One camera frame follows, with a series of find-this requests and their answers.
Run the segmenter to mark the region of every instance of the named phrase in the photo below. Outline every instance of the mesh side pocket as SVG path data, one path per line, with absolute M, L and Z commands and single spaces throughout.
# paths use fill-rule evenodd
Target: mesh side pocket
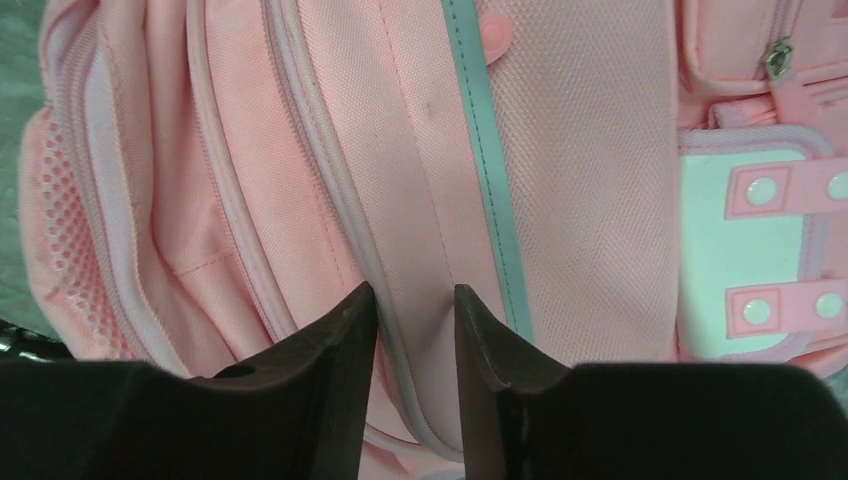
M 106 295 L 73 169 L 49 107 L 27 126 L 19 183 L 30 285 L 50 323 L 79 358 L 135 357 Z

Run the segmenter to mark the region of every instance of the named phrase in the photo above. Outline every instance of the snap button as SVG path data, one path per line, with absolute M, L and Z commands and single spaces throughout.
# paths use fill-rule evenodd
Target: snap button
M 480 17 L 480 38 L 486 65 L 501 58 L 512 43 L 512 24 L 499 13 L 487 13 Z
M 816 313 L 821 318 L 836 318 L 844 304 L 838 293 L 825 293 L 816 301 Z
M 751 205 L 761 207 L 772 201 L 777 195 L 777 183 L 769 177 L 761 177 L 748 185 L 745 198 Z
M 827 194 L 834 200 L 848 198 L 848 172 L 842 172 L 830 179 L 830 183 L 827 185 Z
M 751 325 L 762 325 L 771 317 L 771 306 L 761 298 L 755 298 L 745 305 L 742 317 Z

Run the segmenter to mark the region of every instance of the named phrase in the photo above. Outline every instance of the green floor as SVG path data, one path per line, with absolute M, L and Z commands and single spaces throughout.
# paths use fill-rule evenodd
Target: green floor
M 21 130 L 43 102 L 36 48 L 44 1 L 0 1 L 0 318 L 52 336 L 27 288 L 16 189 Z M 848 408 L 848 369 L 829 383 Z

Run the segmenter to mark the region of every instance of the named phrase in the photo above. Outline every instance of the black plastic part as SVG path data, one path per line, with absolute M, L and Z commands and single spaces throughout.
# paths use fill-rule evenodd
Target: black plastic part
M 52 362 L 73 357 L 62 342 L 0 319 L 0 360 L 13 358 Z
M 496 479 L 837 480 L 848 420 L 782 365 L 568 369 L 455 295 L 466 475 Z
M 0 364 L 0 478 L 355 479 L 377 336 L 363 284 L 216 378 L 144 363 Z

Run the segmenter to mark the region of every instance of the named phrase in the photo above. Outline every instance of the pink strap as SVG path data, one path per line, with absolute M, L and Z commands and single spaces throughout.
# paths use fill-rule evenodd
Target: pink strap
M 845 324 L 848 280 L 730 288 L 727 338 L 828 330 Z
M 819 106 L 794 70 L 769 83 L 778 123 L 819 126 Z
M 848 158 L 737 167 L 727 192 L 728 220 L 848 210 Z

